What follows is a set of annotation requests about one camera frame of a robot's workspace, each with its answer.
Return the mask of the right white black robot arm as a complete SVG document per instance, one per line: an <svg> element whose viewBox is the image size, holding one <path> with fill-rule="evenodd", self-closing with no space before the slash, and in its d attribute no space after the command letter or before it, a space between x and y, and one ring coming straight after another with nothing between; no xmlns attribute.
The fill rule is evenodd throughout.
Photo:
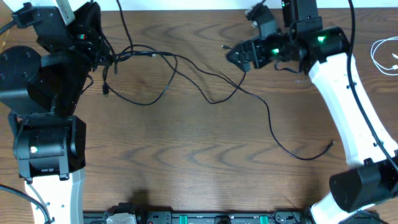
<svg viewBox="0 0 398 224"><path fill-rule="evenodd" d="M226 58L240 70L296 61L323 97L345 150L349 169L330 177L330 192L303 223L341 223L397 197L397 143L378 118L353 57L354 39L340 27L324 28L315 1L282 1L284 26L259 2L246 18L257 37L235 45Z"/></svg>

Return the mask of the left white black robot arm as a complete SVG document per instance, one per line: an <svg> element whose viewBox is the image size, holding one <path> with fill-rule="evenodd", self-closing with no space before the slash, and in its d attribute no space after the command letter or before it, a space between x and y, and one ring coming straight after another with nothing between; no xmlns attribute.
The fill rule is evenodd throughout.
<svg viewBox="0 0 398 224"><path fill-rule="evenodd" d="M93 83L90 73L113 58L94 1L29 1L11 27L32 27L46 51L18 45L1 54L1 102L10 113L13 155L36 223L83 223L86 124L74 112Z"/></svg>

